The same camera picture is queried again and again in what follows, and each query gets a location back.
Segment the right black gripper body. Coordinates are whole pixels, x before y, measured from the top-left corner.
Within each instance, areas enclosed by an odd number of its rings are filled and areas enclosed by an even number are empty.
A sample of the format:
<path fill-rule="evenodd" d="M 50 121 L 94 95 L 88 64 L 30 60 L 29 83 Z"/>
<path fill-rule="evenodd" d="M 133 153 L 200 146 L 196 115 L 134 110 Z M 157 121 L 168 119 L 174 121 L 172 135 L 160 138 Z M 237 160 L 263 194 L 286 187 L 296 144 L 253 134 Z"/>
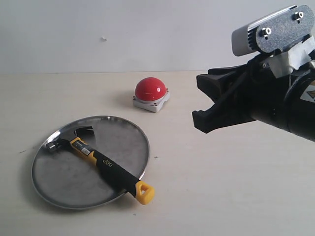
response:
<path fill-rule="evenodd" d="M 276 78 L 269 65 L 263 66 L 267 58 L 257 55 L 249 61 L 249 80 L 242 90 L 249 115 L 277 128 L 300 128 L 305 123 L 298 109 L 305 65 Z"/>

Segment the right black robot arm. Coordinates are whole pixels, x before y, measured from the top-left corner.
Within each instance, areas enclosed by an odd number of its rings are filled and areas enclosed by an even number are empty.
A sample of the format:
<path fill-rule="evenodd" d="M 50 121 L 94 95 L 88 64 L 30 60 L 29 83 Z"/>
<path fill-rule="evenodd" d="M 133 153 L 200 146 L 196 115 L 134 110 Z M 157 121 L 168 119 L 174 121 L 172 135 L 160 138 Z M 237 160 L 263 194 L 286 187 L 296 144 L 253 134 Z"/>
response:
<path fill-rule="evenodd" d="M 194 127 L 213 130 L 261 121 L 307 140 L 315 139 L 315 62 L 276 78 L 258 55 L 246 64 L 209 69 L 197 87 L 213 102 L 192 112 Z"/>

